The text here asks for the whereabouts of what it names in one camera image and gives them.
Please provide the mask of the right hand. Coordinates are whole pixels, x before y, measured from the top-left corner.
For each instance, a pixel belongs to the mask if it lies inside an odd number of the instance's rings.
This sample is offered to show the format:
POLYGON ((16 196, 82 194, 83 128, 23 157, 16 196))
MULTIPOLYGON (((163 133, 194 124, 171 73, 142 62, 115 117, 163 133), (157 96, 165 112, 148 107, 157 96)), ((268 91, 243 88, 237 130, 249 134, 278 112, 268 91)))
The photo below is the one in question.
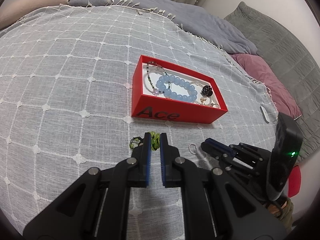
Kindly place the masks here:
POLYGON ((264 207, 279 220, 285 221, 292 219, 293 204, 289 197, 280 196, 274 202, 266 203, 264 207))

